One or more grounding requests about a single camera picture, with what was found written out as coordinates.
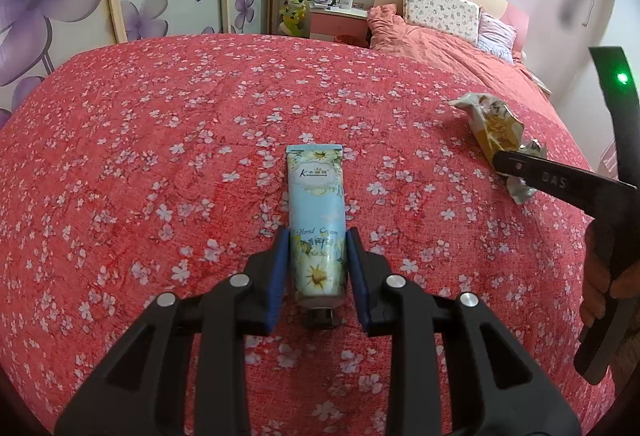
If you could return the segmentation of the person's right hand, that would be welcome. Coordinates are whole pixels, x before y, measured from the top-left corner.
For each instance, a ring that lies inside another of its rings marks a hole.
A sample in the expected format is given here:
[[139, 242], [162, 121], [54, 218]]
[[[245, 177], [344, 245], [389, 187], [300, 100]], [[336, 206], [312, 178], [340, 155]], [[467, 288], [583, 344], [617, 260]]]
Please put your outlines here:
[[620, 277], [613, 280], [608, 264], [596, 252], [597, 227], [598, 223], [593, 221], [585, 233], [586, 255], [579, 316], [586, 328], [604, 317], [606, 294], [616, 300], [639, 295], [639, 262], [633, 263]]

